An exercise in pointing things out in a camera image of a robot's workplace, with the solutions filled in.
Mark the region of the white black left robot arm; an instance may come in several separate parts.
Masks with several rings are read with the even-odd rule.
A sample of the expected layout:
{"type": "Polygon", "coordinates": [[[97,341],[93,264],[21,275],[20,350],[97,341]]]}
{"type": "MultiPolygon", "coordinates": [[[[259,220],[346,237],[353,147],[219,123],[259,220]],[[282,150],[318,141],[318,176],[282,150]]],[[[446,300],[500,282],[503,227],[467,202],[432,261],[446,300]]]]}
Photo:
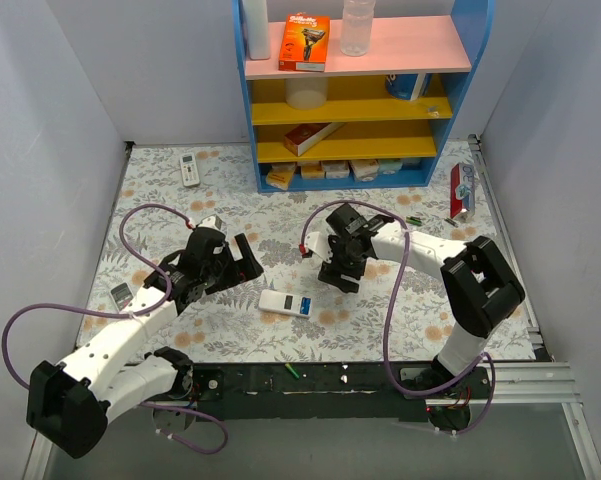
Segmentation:
{"type": "Polygon", "coordinates": [[[26,422],[73,458],[86,455],[117,417],[153,397],[186,400],[197,384],[184,353],[162,347],[136,366],[134,356],[161,328],[204,295],[258,278],[263,268],[244,234],[234,238],[234,258],[224,233],[198,225],[184,249],[162,259],[129,303],[122,319],[107,325],[57,364],[31,373],[26,422]]]}

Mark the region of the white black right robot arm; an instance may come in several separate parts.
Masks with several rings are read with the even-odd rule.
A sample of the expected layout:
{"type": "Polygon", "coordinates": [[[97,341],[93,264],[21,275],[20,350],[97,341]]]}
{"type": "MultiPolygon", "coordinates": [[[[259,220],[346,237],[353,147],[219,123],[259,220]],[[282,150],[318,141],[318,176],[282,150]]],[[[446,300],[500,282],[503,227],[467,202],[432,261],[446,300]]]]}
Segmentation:
{"type": "Polygon", "coordinates": [[[440,394],[455,397],[469,384],[469,373],[488,354],[484,348],[499,324],[526,298],[522,283],[496,245],[485,236],[470,242],[449,240],[409,229],[403,217],[377,208],[367,219],[356,200],[330,202],[329,235],[304,228],[299,249],[303,257],[318,255],[320,281],[344,293],[358,291],[369,258],[392,261],[443,283],[455,325],[427,372],[430,382],[401,384],[388,359],[383,365],[391,384],[410,397],[440,394]]]}

